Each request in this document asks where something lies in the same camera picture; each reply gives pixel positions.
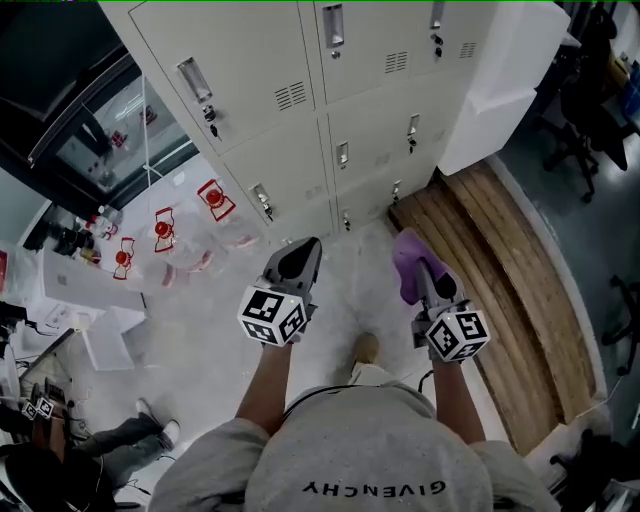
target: jeans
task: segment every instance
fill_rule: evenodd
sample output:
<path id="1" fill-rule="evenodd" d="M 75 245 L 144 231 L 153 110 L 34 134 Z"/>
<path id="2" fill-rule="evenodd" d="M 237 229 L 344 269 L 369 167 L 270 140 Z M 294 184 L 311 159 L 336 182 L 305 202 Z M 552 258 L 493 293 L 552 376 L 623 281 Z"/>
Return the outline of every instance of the jeans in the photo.
<path id="1" fill-rule="evenodd" d="M 73 449 L 95 458 L 99 464 L 104 457 L 103 471 L 114 489 L 119 489 L 129 482 L 132 473 L 171 449 L 171 443 L 158 423 L 145 414 L 138 414 L 137 418 L 129 418 L 113 430 L 96 432 Z"/>

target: transparent plastic bag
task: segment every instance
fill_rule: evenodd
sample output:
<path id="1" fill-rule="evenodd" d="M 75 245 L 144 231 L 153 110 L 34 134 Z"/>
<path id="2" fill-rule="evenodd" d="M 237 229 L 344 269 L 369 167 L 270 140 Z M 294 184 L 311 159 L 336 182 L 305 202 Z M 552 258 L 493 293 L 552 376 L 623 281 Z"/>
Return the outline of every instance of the transparent plastic bag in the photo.
<path id="1" fill-rule="evenodd" d="M 38 278 L 36 253 L 0 241 L 0 300 L 25 306 Z"/>

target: chair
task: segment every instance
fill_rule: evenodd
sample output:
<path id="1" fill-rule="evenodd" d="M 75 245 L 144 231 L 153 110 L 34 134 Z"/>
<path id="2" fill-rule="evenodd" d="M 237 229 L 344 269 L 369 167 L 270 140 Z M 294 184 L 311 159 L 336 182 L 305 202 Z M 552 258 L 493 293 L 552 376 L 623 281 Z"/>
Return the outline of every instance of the chair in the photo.
<path id="1" fill-rule="evenodd" d="M 582 196 L 585 203 L 591 201 L 595 193 L 592 175 L 598 172 L 598 162 L 591 151 L 603 151 L 623 171 L 627 170 L 624 153 L 624 134 L 613 116 L 605 110 L 602 102 L 603 84 L 607 63 L 611 54 L 610 39 L 616 37 L 616 26 L 601 7 L 595 7 L 582 38 L 577 78 L 570 79 L 560 91 L 560 107 L 567 120 L 560 128 L 539 116 L 534 121 L 535 128 L 550 131 L 566 145 L 547 158 L 544 168 L 551 171 L 568 156 L 575 156 L 589 192 Z"/>
<path id="2" fill-rule="evenodd" d="M 631 372 L 631 366 L 633 365 L 633 360 L 636 356 L 638 342 L 640 342 L 640 283 L 632 283 L 627 286 L 618 276 L 613 276 L 611 278 L 611 285 L 620 288 L 624 303 L 627 305 L 627 309 L 631 315 L 631 321 L 626 327 L 623 327 L 616 332 L 605 333 L 602 337 L 602 344 L 604 346 L 614 345 L 631 334 L 629 359 L 627 360 L 626 365 L 618 368 L 618 375 L 623 376 L 628 375 L 629 372 Z"/>

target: wooden plank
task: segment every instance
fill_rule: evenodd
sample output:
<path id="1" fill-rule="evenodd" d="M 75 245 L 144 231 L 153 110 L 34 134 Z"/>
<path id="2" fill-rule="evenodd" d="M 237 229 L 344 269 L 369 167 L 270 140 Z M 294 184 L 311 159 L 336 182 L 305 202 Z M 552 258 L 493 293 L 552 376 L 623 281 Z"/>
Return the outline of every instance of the wooden plank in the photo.
<path id="1" fill-rule="evenodd" d="M 536 411 L 531 428 L 537 442 L 541 442 L 558 424 L 561 408 L 555 388 L 550 386 L 546 361 L 540 351 L 536 351 L 539 343 L 533 326 L 526 315 L 517 311 L 522 306 L 519 298 L 495 256 L 482 245 L 484 239 L 475 225 L 456 210 L 456 205 L 439 186 L 415 196 L 440 232 L 446 233 L 444 237 L 482 296 L 511 365 L 520 377 L 519 382 L 512 384 L 525 392 L 529 411 Z"/>
<path id="2" fill-rule="evenodd" d="M 567 292 L 564 286 L 562 286 L 562 282 L 551 263 L 549 255 L 542 247 L 538 236 L 534 233 L 533 228 L 518 205 L 505 190 L 493 170 L 485 162 L 479 163 L 477 171 L 473 173 L 473 179 L 485 192 L 486 196 L 490 198 L 501 217 L 520 227 L 518 234 L 521 235 L 522 239 L 515 243 L 520 243 L 523 247 L 528 243 L 528 250 L 532 258 L 536 258 L 539 261 L 539 271 L 545 274 L 545 287 L 547 287 L 551 296 L 551 309 L 554 313 L 554 319 L 559 321 L 558 323 L 566 335 L 564 339 L 567 340 L 567 342 L 573 340 L 572 348 L 575 349 L 575 361 L 580 363 L 580 371 L 582 372 L 584 381 L 587 383 L 589 395 L 593 395 L 595 392 L 595 376 L 593 375 L 593 369 L 582 330 L 578 324 Z"/>
<path id="3" fill-rule="evenodd" d="M 485 307 L 480 294 L 458 261 L 457 255 L 454 254 L 431 219 L 425 215 L 417 201 L 412 197 L 405 198 L 398 207 L 393 207 L 390 213 L 403 226 L 413 227 L 418 234 L 427 240 L 439 257 L 458 273 L 465 283 L 468 296 L 474 300 L 477 307 L 487 312 L 487 320 L 492 333 L 497 333 L 488 308 Z M 534 409 L 530 407 L 530 397 L 527 396 L 526 387 L 518 385 L 520 376 L 511 364 L 499 336 L 496 336 L 478 354 L 476 361 L 479 363 L 481 374 L 485 378 L 511 443 L 519 453 L 528 453 L 542 440 L 540 438 L 541 430 L 535 429 L 536 432 L 534 432 L 532 429 L 530 412 Z"/>
<path id="4" fill-rule="evenodd" d="M 550 315 L 546 307 L 547 303 L 544 301 L 544 292 L 538 292 L 539 277 L 531 272 L 531 266 L 526 258 L 518 254 L 520 248 L 509 247 L 505 243 L 501 232 L 509 229 L 509 226 L 504 223 L 500 226 L 494 225 L 494 219 L 491 218 L 493 210 L 487 204 L 490 200 L 478 187 L 472 187 L 472 193 L 466 186 L 465 180 L 457 175 L 447 178 L 446 185 L 478 226 L 522 300 L 531 324 L 537 332 L 557 390 L 562 406 L 561 419 L 566 423 L 571 422 L 589 406 L 589 392 L 582 380 L 576 381 L 573 377 L 574 370 L 570 370 L 572 351 L 562 343 L 559 339 L 561 334 L 555 331 L 554 326 L 549 322 Z"/>

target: foot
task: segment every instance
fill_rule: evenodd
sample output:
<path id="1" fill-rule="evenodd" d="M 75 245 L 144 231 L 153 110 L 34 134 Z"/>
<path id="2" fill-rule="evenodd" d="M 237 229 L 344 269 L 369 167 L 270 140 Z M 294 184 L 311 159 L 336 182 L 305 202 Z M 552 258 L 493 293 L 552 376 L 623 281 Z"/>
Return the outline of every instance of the foot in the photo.
<path id="1" fill-rule="evenodd" d="M 356 363 L 374 364 L 380 352 L 380 342 L 373 334 L 363 332 L 356 339 L 353 349 L 354 366 Z"/>
<path id="2" fill-rule="evenodd" d="M 144 398 L 138 398 L 136 400 L 136 411 L 138 412 L 138 414 L 144 414 L 145 416 L 148 416 L 153 421 L 158 423 L 158 420 L 155 419 L 153 413 L 151 412 L 151 407 L 149 407 L 149 404 Z"/>
<path id="3" fill-rule="evenodd" d="M 176 443 L 178 442 L 178 439 L 180 438 L 180 425 L 176 420 L 171 420 L 162 429 L 162 433 L 160 434 L 160 436 L 168 445 L 167 448 L 169 450 L 173 450 Z"/>

